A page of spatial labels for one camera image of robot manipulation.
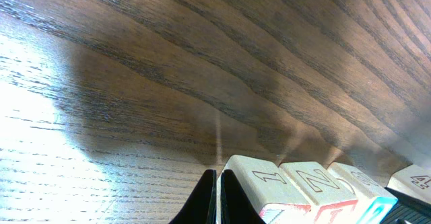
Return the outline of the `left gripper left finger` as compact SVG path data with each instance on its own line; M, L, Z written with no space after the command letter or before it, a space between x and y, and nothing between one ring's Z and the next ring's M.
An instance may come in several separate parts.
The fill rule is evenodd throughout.
M216 171L205 170L186 203L170 224L214 224L216 222Z

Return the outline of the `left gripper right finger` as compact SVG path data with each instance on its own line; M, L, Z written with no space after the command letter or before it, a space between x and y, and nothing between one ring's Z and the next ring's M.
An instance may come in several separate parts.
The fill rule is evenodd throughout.
M232 170L221 175L221 224L265 224Z

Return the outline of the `red letter A block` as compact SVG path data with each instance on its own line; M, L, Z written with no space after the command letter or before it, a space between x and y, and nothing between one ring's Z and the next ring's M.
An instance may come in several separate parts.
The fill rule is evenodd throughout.
M277 168L266 160L231 156L217 180L216 222L221 223L221 175L232 170L253 208L265 223L310 223L311 205Z

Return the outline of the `red letter I block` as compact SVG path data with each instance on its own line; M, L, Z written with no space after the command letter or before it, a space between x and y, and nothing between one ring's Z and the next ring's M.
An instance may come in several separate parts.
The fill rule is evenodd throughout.
M282 163L279 169L310 203L311 223L348 221L358 199L316 161Z

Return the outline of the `blue number 2 block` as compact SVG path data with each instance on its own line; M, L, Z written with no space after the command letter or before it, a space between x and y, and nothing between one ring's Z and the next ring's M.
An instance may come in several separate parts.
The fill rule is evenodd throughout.
M398 202L397 197L354 166L333 162L327 171L358 199L354 223L380 223Z

